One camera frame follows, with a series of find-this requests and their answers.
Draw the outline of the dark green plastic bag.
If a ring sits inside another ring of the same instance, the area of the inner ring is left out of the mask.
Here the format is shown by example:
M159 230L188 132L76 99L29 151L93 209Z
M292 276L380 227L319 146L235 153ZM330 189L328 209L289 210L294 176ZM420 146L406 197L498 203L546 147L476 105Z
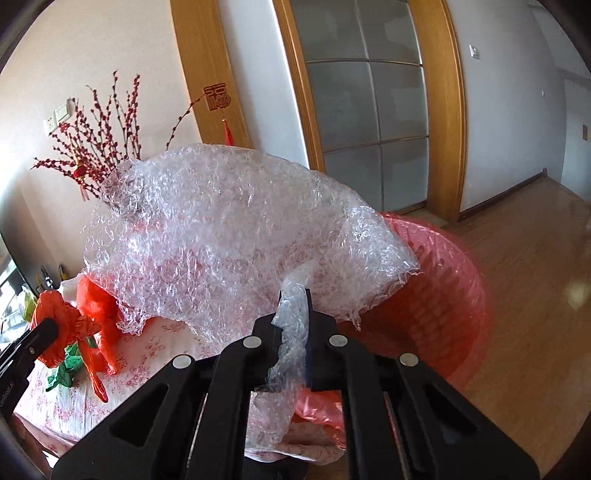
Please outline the dark green plastic bag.
M77 343L67 346L64 354L64 360L47 377L46 392L57 387L72 388L78 371L84 366Z

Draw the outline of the red fu tassel ornament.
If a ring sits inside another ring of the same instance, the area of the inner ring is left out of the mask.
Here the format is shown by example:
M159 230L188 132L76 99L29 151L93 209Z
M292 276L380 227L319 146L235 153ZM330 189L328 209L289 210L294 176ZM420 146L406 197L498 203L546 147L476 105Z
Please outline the red fu tassel ornament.
M231 97L228 94L228 88L224 82L219 82L204 87L204 98L206 100L209 111L224 110L231 103ZM225 117L221 118L221 124L224 134L224 144L226 146L235 145L231 129L228 125L228 120Z

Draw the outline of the red lined trash basket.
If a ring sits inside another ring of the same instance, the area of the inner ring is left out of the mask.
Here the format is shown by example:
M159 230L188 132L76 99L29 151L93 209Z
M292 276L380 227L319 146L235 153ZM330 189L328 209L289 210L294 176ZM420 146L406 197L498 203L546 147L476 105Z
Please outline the red lined trash basket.
M481 271L452 233L399 215L384 219L421 270L363 313L360 328L342 321L338 332L382 356L413 353L460 390L480 368L494 324Z

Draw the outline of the large orange plastic bag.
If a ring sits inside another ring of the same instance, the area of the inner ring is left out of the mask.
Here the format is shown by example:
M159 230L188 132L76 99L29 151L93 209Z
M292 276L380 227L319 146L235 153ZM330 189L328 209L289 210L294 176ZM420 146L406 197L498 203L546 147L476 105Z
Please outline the large orange plastic bag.
M104 359L106 373L117 375L120 372L117 344L123 336L117 327L120 318L117 300L82 274L77 284L76 305L82 314L100 326L98 350Z

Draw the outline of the white switch right wall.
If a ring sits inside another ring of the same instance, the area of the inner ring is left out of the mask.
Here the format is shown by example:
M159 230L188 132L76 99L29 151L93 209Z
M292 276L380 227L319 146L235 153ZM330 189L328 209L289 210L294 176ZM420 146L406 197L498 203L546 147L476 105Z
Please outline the white switch right wall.
M469 48L470 48L471 57L474 58L474 59L479 59L480 58L480 52L479 52L478 48L476 46L474 46L474 45L470 45Z

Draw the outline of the white wall socket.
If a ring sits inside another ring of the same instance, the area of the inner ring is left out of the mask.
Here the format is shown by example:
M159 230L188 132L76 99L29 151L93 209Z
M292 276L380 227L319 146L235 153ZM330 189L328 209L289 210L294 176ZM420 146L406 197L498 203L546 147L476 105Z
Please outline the white wall socket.
M56 123L54 116L50 116L47 119L47 126L48 126L49 132L53 132L57 128L57 123Z

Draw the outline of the red berry branch bouquet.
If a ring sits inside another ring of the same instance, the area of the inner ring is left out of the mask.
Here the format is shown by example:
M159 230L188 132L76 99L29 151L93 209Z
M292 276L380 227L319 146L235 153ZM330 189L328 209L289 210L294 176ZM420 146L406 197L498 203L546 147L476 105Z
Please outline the red berry branch bouquet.
M131 88L121 94L118 72L113 71L111 91L105 101L100 99L95 88L90 89L92 103L89 109L74 98L74 113L70 119L49 133L53 155L36 157L31 168L52 170L72 180L85 201L99 198L102 184L119 165L142 159L140 85L141 76L135 75ZM79 164L88 168L83 181L72 176Z

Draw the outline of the black flat television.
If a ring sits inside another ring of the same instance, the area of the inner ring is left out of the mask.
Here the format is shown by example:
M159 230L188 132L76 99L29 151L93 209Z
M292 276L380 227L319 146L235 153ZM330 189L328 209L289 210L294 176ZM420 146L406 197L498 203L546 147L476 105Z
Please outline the black flat television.
M37 293L31 288L23 273L13 259L4 237L1 237L1 310L4 311L14 302L21 304L25 294L37 299Z

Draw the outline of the white wall light switch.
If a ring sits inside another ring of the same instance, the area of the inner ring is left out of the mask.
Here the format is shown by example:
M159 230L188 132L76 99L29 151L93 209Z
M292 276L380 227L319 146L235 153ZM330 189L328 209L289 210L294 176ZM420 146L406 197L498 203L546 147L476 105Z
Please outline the white wall light switch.
M53 115L54 115L54 119L56 121L56 124L59 125L63 122L66 122L67 120L69 120L70 117L72 116L72 114L74 113L74 107L75 107L75 99L74 98L67 98L66 100L64 100L62 102L62 104L59 105L53 111Z

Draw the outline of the frosted glass sliding door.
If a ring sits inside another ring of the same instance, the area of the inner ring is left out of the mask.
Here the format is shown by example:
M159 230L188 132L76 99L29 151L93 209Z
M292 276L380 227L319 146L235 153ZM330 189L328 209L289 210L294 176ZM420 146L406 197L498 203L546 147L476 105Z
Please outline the frosted glass sliding door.
M325 173L383 212L424 203L428 106L408 3L294 1L291 8Z

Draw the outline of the wooden door frame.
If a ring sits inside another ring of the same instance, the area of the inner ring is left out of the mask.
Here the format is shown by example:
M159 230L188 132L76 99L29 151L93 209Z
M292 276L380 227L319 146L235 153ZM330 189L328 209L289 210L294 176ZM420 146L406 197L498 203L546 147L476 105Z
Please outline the wooden door frame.
M420 46L429 114L429 181L426 207L449 222L460 220L467 168L467 104L462 61L452 15L445 1L408 3ZM297 23L289 1L274 1L286 50L308 167L325 172L320 129Z

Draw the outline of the floral pink white tablecloth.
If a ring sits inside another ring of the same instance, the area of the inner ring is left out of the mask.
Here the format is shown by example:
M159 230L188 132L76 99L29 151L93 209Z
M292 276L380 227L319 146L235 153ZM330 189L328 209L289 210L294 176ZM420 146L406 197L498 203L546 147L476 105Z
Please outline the floral pink white tablecloth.
M200 359L214 353L184 323L159 317L148 320L138 336L123 335L119 330L114 335L111 355L116 373L100 375L108 395L106 403L95 396L84 369L76 372L71 387L48 390L50 370L42 363L36 364L14 418L16 431L31 450L62 456L172 357L190 354ZM344 453L341 433L297 415L279 443L245 450L246 457L263 463L293 457L317 465L338 461Z

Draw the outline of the small red lantern ornament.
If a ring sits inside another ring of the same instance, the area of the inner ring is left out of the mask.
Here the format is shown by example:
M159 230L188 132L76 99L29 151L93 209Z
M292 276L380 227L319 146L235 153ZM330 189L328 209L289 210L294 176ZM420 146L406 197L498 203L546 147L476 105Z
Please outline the small red lantern ornament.
M72 173L73 178L80 181L83 181L87 175L88 168L86 165L83 164L77 165Z

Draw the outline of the clear bubble wrap sheet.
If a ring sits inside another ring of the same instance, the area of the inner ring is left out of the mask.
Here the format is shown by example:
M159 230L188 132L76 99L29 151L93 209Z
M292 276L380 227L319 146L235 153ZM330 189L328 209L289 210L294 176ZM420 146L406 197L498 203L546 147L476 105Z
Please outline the clear bubble wrap sheet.
M211 352L270 316L280 358L249 404L245 454L327 465L342 447L294 422L308 311L358 325L420 269L355 191L256 150L195 144L127 161L103 182L87 224L85 271L118 302L119 328L186 324Z

